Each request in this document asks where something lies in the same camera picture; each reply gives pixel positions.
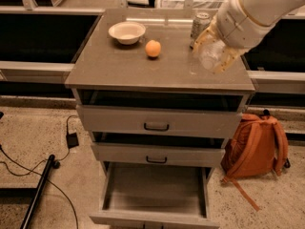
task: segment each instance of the black metal pole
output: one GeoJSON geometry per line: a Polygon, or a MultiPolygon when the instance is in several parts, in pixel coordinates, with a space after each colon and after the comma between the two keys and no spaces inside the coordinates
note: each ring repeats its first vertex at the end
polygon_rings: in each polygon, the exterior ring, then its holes
{"type": "Polygon", "coordinates": [[[30,225],[31,222],[31,218],[33,216],[33,212],[35,211],[35,208],[38,204],[38,201],[40,199],[40,196],[42,194],[42,191],[45,187],[45,184],[47,182],[50,170],[52,168],[52,164],[54,163],[55,160],[55,156],[54,155],[50,155],[49,159],[47,161],[47,164],[45,166],[44,172],[39,180],[39,183],[37,185],[36,188],[36,194],[34,195],[33,199],[30,202],[30,206],[28,208],[27,214],[25,215],[25,218],[22,221],[21,227],[20,229],[27,229],[30,225]]]}

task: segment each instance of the red backpack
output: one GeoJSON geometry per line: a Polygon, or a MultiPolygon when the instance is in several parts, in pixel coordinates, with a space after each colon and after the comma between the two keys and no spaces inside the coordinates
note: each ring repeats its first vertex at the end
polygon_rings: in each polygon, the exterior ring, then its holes
{"type": "Polygon", "coordinates": [[[290,166],[288,140],[281,124],[269,115],[243,114],[240,124],[225,148],[221,166],[226,172],[223,182],[231,181],[256,211],[259,207],[235,180],[239,177],[263,175],[274,170],[278,176],[290,166]]]}

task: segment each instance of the power adapter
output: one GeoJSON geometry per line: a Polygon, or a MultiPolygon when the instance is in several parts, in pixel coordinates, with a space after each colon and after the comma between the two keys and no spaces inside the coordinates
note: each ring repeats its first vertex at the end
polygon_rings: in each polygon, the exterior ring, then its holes
{"type": "Polygon", "coordinates": [[[79,145],[77,133],[66,134],[66,140],[67,140],[69,149],[74,148],[79,145]]]}

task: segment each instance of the cabinet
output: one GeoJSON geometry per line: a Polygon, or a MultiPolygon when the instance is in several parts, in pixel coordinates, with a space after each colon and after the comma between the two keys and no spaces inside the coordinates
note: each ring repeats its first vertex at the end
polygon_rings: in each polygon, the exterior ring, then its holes
{"type": "Polygon", "coordinates": [[[67,78],[107,177],[95,223],[218,227],[206,185],[254,85],[241,60],[223,74],[200,69],[191,25],[183,10],[106,10],[67,78]],[[109,38],[122,20],[146,26],[135,45],[109,38]],[[162,45],[155,60],[144,53],[150,39],[162,45]]]}

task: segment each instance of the gray tabletop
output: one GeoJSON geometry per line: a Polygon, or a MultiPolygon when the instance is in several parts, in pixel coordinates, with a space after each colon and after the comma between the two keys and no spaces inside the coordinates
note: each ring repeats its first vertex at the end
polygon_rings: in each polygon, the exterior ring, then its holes
{"type": "Polygon", "coordinates": [[[96,90],[252,92],[254,85],[241,59],[226,72],[213,74],[200,66],[190,48],[192,15],[183,10],[106,10],[66,80],[69,88],[96,90]],[[108,29],[121,21],[138,21],[146,33],[130,46],[121,45],[108,29]],[[145,45],[161,43],[150,59],[145,45]]]}

